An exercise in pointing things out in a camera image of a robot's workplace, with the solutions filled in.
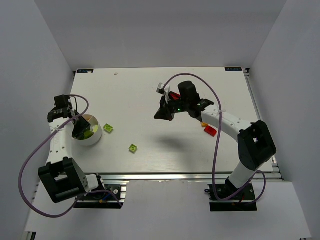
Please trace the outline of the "orange long lego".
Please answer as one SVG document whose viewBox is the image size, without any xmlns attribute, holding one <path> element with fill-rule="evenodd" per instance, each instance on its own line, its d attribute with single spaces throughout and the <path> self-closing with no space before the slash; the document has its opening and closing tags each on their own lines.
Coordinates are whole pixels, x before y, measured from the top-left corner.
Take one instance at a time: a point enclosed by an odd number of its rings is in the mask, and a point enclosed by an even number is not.
<svg viewBox="0 0 320 240">
<path fill-rule="evenodd" d="M 208 124 L 207 124 L 207 123 L 205 123 L 205 122 L 201 122 L 201 126 L 202 126 L 203 128 L 205 128 L 205 127 L 207 127 L 207 126 L 208 126 Z"/>
</svg>

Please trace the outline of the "lime lego table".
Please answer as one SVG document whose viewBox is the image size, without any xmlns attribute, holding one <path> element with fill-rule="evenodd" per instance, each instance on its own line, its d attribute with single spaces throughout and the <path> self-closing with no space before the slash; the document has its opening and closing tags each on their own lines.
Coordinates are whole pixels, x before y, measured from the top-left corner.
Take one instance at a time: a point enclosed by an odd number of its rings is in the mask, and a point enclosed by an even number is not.
<svg viewBox="0 0 320 240">
<path fill-rule="evenodd" d="M 130 145 L 129 151 L 130 151 L 131 153 L 134 154 L 137 150 L 138 150 L 138 147 L 137 147 L 136 145 L 134 145 L 134 144 L 131 144 L 131 145 Z"/>
</svg>

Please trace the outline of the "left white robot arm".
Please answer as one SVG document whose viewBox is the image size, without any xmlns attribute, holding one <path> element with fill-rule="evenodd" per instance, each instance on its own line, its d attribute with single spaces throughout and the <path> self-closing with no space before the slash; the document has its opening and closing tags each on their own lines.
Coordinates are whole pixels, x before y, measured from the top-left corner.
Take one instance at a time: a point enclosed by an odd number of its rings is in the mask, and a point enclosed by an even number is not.
<svg viewBox="0 0 320 240">
<path fill-rule="evenodd" d="M 85 174 L 76 163 L 73 144 L 82 147 L 95 145 L 102 137 L 102 128 L 92 115 L 80 114 L 73 108 L 71 96 L 54 98 L 54 108 L 48 113 L 50 152 L 46 165 L 38 169 L 38 176 L 54 203 L 103 190 L 102 178 Z"/>
</svg>

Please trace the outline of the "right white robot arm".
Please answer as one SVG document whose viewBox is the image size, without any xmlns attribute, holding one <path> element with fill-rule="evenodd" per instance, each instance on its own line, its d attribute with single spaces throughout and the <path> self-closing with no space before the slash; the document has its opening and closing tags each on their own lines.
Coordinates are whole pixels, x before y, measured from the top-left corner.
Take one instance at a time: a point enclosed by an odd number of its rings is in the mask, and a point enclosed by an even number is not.
<svg viewBox="0 0 320 240">
<path fill-rule="evenodd" d="M 189 116 L 221 131 L 238 144 L 239 164 L 225 184 L 231 191 L 240 189 L 253 174 L 276 152 L 276 146 L 265 122 L 250 122 L 219 110 L 213 101 L 200 98 L 191 81 L 178 85 L 179 94 L 160 83 L 157 92 L 162 95 L 159 110 L 154 118 L 172 121 L 175 114 L 187 112 Z"/>
</svg>

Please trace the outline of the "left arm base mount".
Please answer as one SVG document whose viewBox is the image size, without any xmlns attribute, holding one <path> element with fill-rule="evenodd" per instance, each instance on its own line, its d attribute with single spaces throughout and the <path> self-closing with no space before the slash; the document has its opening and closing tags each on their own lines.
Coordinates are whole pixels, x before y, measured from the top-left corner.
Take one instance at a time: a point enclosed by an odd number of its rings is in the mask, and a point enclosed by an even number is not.
<svg viewBox="0 0 320 240">
<path fill-rule="evenodd" d="M 117 183 L 105 183 L 101 175 L 96 175 L 98 187 L 94 193 L 83 196 L 75 205 L 75 209 L 118 209 L 124 204 L 122 197 L 122 185 Z"/>
</svg>

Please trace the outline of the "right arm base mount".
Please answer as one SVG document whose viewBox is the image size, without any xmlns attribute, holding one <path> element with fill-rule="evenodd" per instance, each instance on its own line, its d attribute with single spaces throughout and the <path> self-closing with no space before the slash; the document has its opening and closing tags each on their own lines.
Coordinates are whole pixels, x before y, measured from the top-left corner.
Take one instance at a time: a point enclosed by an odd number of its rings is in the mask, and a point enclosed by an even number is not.
<svg viewBox="0 0 320 240">
<path fill-rule="evenodd" d="M 213 191 L 213 185 L 209 184 L 204 190 L 209 198 L 211 212 L 256 212 L 258 210 L 253 185 L 249 183 L 240 193 L 229 200 L 218 200 Z"/>
</svg>

